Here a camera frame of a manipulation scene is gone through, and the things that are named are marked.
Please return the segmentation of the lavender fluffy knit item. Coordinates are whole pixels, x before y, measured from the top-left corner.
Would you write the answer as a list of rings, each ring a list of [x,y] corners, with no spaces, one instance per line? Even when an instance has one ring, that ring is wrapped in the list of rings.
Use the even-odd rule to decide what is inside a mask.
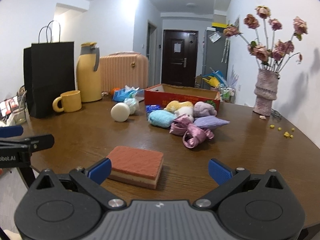
[[[213,105],[203,101],[199,101],[194,105],[194,117],[200,118],[205,116],[217,116],[217,111]]]

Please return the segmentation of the grey refrigerator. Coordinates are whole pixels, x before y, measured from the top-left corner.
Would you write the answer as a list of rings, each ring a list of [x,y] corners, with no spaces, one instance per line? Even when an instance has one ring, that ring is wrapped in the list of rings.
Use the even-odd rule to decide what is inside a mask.
[[[229,40],[223,34],[223,28],[207,27],[204,32],[202,77],[218,72],[225,80],[228,70]]]

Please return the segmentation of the yellow black box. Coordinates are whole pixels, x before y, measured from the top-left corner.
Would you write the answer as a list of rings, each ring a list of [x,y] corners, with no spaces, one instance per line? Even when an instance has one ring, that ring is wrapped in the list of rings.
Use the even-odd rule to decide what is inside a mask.
[[[225,24],[225,23],[212,22],[212,27],[214,27],[214,28],[223,28],[223,29],[225,29],[225,28],[227,28],[227,27],[228,27],[228,25],[227,25],[227,24]]]

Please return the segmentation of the red cardboard box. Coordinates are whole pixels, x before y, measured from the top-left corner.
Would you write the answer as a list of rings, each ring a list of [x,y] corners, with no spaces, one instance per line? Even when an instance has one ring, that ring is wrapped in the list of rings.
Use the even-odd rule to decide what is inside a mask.
[[[179,102],[190,101],[193,104],[198,101],[211,103],[218,111],[220,104],[220,92],[202,88],[173,86],[167,84],[158,84],[144,90],[145,105],[160,105],[164,108],[168,103],[175,100]]]

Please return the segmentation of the pink textured vase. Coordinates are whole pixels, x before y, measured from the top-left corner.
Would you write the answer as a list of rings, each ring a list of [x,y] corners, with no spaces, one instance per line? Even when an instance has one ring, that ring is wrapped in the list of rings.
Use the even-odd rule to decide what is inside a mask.
[[[256,95],[253,112],[270,116],[272,102],[277,99],[279,75],[273,71],[260,69],[254,93]]]

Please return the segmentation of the yellow white plush toy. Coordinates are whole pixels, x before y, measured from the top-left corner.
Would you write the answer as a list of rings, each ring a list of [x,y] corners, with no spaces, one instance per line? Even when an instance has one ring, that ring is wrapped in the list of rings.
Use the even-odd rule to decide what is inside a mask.
[[[182,107],[193,107],[193,103],[190,101],[179,102],[177,100],[171,101],[167,104],[164,108],[165,111],[174,113],[175,111],[179,110]]]

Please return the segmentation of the red layered sponge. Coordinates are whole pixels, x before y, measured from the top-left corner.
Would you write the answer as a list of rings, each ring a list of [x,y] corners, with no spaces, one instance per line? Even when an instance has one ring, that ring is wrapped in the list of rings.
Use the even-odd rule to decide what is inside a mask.
[[[112,164],[109,179],[146,189],[156,189],[164,161],[163,153],[117,146],[107,157]]]

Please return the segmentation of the purple burlap pouch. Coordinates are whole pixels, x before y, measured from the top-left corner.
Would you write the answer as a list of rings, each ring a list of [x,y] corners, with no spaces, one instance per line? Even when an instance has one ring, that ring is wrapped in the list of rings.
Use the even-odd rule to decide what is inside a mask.
[[[194,121],[195,126],[201,129],[210,129],[210,130],[215,130],[229,123],[230,123],[229,121],[217,118],[216,116],[213,116],[213,115],[200,117],[195,119]]]

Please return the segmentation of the pink satin ribbon cloth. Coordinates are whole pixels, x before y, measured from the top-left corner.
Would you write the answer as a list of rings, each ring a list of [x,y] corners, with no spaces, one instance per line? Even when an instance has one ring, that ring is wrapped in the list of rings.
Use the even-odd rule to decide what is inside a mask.
[[[171,123],[169,133],[182,137],[184,146],[189,149],[214,138],[214,133],[210,129],[202,129],[194,125],[186,114],[177,117]]]

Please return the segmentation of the orange fruit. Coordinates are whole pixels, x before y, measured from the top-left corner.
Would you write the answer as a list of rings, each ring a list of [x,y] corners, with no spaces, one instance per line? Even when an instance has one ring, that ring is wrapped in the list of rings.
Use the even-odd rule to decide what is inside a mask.
[[[120,90],[119,87],[112,88],[111,91],[110,91],[110,94],[113,95],[116,91],[119,91],[119,90]]]

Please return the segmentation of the pink ribbed suitcase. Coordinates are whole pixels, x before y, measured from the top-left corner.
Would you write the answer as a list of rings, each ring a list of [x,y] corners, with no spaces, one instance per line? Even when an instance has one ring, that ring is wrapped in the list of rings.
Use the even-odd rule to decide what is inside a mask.
[[[103,56],[100,58],[99,68],[103,92],[125,86],[148,87],[149,61],[140,53],[131,51]]]

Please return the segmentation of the black paper shopping bag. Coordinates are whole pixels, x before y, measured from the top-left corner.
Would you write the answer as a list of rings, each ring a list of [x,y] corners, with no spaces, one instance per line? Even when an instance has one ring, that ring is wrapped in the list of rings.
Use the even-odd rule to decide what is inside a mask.
[[[75,90],[74,42],[37,42],[24,48],[23,77],[29,115],[52,115],[53,101]]]

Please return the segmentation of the white plastic bag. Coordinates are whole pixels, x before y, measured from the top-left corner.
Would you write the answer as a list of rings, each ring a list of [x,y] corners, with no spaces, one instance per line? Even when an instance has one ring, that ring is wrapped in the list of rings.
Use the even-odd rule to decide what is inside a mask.
[[[139,101],[136,98],[126,98],[124,103],[129,107],[130,115],[134,115],[140,109]]]

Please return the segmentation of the metal storage trolley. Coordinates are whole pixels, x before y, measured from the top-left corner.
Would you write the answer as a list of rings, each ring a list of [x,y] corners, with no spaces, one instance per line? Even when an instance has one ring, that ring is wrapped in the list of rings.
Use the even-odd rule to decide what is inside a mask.
[[[227,87],[224,84],[219,84],[220,99],[223,102],[234,103],[236,89],[232,87]]]

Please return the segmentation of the blue tissue pack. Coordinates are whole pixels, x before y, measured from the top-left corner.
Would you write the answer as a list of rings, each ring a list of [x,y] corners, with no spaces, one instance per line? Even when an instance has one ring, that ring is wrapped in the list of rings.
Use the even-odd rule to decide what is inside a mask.
[[[144,89],[140,88],[123,88],[116,90],[113,94],[112,100],[115,102],[124,102],[127,98],[135,98],[138,102],[144,100]]]

